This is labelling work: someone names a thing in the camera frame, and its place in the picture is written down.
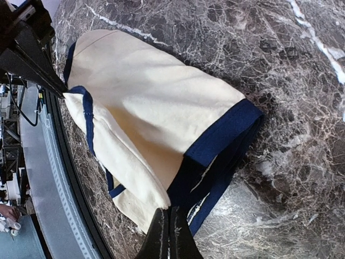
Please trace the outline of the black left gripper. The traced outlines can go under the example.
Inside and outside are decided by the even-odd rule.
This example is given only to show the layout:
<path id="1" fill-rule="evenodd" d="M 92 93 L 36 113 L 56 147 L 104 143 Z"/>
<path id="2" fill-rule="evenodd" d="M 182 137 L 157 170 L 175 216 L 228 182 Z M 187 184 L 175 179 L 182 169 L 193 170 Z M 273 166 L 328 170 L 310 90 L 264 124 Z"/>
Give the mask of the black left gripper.
<path id="1" fill-rule="evenodd" d="M 42 1 L 24 1 L 20 6 L 1 1 L 1 69 L 63 98 L 67 87 L 42 50 L 54 34 L 51 16 Z M 5 51 L 14 41 L 14 50 Z"/>

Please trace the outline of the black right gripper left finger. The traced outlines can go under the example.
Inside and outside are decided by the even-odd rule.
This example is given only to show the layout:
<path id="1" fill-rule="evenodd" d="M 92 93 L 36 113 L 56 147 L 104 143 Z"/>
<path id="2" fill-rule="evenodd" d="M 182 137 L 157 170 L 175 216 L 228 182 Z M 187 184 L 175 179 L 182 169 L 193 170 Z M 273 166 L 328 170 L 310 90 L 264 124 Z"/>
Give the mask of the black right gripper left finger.
<path id="1" fill-rule="evenodd" d="M 145 241 L 135 259 L 167 259 L 169 215 L 168 210 L 156 209 Z"/>

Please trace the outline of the cream underwear with navy trim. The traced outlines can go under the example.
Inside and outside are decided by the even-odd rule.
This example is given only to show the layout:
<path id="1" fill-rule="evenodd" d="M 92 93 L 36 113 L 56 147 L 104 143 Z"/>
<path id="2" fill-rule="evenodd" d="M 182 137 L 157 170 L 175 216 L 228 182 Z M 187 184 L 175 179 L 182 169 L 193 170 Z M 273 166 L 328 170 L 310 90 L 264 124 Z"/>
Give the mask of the cream underwear with navy trim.
<path id="1" fill-rule="evenodd" d="M 83 34 L 64 79 L 113 203 L 143 232 L 156 209 L 179 206 L 197 233 L 263 123 L 225 81 L 119 30 Z"/>

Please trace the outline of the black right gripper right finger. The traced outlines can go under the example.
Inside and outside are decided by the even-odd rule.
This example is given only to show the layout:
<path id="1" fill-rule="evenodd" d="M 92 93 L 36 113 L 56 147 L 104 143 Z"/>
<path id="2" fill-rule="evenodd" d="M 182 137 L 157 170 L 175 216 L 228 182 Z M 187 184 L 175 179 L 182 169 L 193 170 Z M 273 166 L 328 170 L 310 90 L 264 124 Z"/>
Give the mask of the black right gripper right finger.
<path id="1" fill-rule="evenodd" d="M 173 207 L 169 225 L 170 258 L 203 259 L 189 229 L 187 218 L 180 207 Z"/>

